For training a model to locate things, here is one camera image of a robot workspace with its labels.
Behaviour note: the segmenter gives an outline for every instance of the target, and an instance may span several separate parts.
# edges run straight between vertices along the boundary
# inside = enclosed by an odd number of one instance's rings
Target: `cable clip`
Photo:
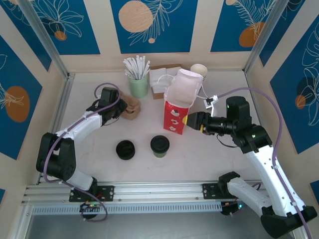
[[[213,117],[213,114],[214,114],[214,104],[218,102],[218,97],[217,95],[214,95],[213,97],[210,97],[210,98],[207,98],[204,100],[204,104],[205,104],[205,108],[206,109],[209,109],[209,108],[212,108],[211,109],[211,114],[210,116]]]

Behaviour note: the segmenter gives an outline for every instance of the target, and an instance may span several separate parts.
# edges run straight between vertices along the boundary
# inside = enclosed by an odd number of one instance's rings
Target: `paper cup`
[[[203,79],[205,80],[205,77],[207,75],[207,67],[202,64],[194,64],[190,68],[191,72],[198,73],[203,76]]]

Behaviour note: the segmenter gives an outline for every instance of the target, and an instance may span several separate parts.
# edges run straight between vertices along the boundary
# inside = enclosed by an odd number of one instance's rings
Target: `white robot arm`
[[[118,102],[112,107],[103,110],[103,108],[114,103],[118,97],[118,90],[115,88],[104,87],[102,89],[101,97],[97,99],[80,118],[84,118],[85,120],[82,120],[78,124],[72,124],[65,130],[61,130],[55,134],[46,133],[41,139],[36,169],[39,172],[43,172],[45,161],[50,149],[54,142],[64,134],[54,149],[56,152],[59,150],[59,152],[57,154],[53,153],[50,156],[47,166],[47,174],[61,179],[84,191],[92,191],[92,186],[96,187],[97,181],[93,177],[86,175],[76,168],[75,146],[91,132],[103,126],[108,120],[120,116],[120,114],[127,108],[127,104],[122,99],[118,100]]]
[[[206,107],[216,101],[208,99]],[[306,206],[296,194],[284,174],[279,162],[272,162],[274,148],[263,127],[252,124],[249,103],[244,97],[230,97],[226,100],[227,117],[213,117],[213,114],[196,112],[186,116],[183,122],[206,135],[229,134],[233,142],[241,149],[255,166],[269,197],[248,185],[235,172],[219,177],[218,188],[222,195],[240,198],[261,218],[262,225],[273,238],[281,237],[303,225],[295,207],[302,213],[306,222],[317,216],[314,207]],[[279,171],[285,185],[293,196],[289,197],[275,168]]]

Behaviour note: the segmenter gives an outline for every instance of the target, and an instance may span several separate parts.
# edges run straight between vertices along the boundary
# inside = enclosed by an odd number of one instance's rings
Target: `orange circle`
[[[295,100],[295,104],[298,109],[303,109],[306,105],[306,99],[303,95],[298,95]]]
[[[226,0],[227,5],[234,5],[237,2],[237,0]]]
[[[4,98],[8,101],[5,104],[8,116],[15,122],[24,122],[30,110],[30,99],[27,91],[20,86],[12,86],[6,91]]]
[[[66,34],[63,31],[56,31],[54,33],[54,36],[56,37],[56,39],[58,39],[60,41],[65,41],[66,40]]]
[[[133,0],[120,9],[119,20],[126,31],[141,32],[152,25],[153,14],[145,3]]]
[[[256,40],[263,29],[265,23],[264,22],[258,22],[255,23],[254,26],[249,26],[243,32],[240,34],[239,37],[239,44],[242,47],[252,47],[255,45]]]

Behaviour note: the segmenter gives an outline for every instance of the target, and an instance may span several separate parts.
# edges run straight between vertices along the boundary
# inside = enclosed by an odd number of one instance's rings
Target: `white floor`
[[[62,128],[71,125],[83,115],[95,101],[95,87],[105,82],[116,84],[125,94],[130,93],[129,83],[123,72],[76,74]],[[204,89],[209,96],[238,87],[247,87],[242,71],[210,71],[204,82]],[[232,95],[246,98],[250,103],[253,122],[258,123],[250,92],[240,91]],[[226,98],[221,98],[216,105],[220,117],[226,116]],[[217,180],[230,171],[236,171],[246,180],[260,179],[240,149],[222,146],[216,136],[206,136],[187,127],[183,135],[163,129],[164,100],[153,100],[150,90],[141,99],[141,103],[141,113],[135,120],[120,118],[116,123],[96,130],[76,145],[79,169],[96,177],[99,182]],[[205,111],[200,98],[197,98],[191,108],[191,113],[196,111]],[[151,139],[159,134],[170,141],[169,151],[164,158],[156,158],[150,148]],[[128,161],[121,160],[115,152],[117,144],[126,139],[132,141],[136,148],[135,156]],[[221,140],[226,144],[233,143],[230,136],[222,137]]]

